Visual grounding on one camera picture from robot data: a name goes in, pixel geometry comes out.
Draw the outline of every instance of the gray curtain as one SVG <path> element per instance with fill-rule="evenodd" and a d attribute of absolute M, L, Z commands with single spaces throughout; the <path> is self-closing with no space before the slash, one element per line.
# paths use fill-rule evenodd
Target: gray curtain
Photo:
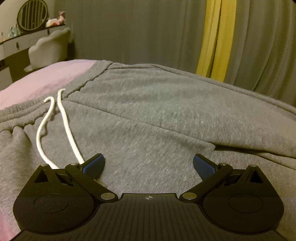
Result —
<path fill-rule="evenodd" d="M 206 0 L 63 0 L 74 58 L 153 63 L 196 72 Z"/>
<path fill-rule="evenodd" d="M 296 4 L 238 0 L 225 82 L 296 106 Z"/>

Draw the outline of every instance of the small bottle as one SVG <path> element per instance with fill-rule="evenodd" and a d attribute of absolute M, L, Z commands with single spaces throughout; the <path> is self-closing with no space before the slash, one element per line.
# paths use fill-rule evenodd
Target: small bottle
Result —
<path fill-rule="evenodd" d="M 13 29 L 12 29 L 12 27 L 10 27 L 9 28 L 8 38 L 13 38 L 13 37 L 14 37 Z"/>
<path fill-rule="evenodd" d="M 46 24 L 45 24 L 46 28 L 50 27 L 50 20 L 51 20 L 51 18 L 49 17 L 46 21 Z"/>
<path fill-rule="evenodd" d="M 14 37 L 19 36 L 19 31 L 18 31 L 18 25 L 17 23 L 15 24 L 14 28 L 13 28 L 13 35 Z"/>

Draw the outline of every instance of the pink bedsheet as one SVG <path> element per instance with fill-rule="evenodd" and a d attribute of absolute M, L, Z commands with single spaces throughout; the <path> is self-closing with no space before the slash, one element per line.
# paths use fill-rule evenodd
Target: pink bedsheet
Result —
<path fill-rule="evenodd" d="M 92 67 L 95 60 L 71 60 L 52 64 L 33 72 L 0 91 L 0 110 L 60 89 Z M 16 234 L 0 210 L 0 240 L 11 240 Z"/>

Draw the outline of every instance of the white chair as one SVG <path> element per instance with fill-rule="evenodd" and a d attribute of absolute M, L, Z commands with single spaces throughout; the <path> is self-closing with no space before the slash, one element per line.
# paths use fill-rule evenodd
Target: white chair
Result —
<path fill-rule="evenodd" d="M 42 37 L 29 49 L 30 65 L 25 67 L 25 72 L 44 68 L 67 58 L 70 28 L 56 30 L 49 36 Z"/>

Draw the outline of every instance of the gray sweatpants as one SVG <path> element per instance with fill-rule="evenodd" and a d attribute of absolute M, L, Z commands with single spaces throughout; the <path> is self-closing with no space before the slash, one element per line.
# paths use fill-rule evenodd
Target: gray sweatpants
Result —
<path fill-rule="evenodd" d="M 296 109 L 225 83 L 163 66 L 98 61 L 66 85 L 62 103 L 84 159 L 106 158 L 101 176 L 123 192 L 177 193 L 201 181 L 192 160 L 257 164 L 285 206 L 278 231 L 296 238 Z M 57 97 L 57 92 L 47 96 Z M 43 163 L 36 132 L 49 108 L 38 98 L 0 110 L 0 209 L 19 231 L 15 198 Z M 58 167 L 77 162 L 56 108 L 42 133 Z"/>

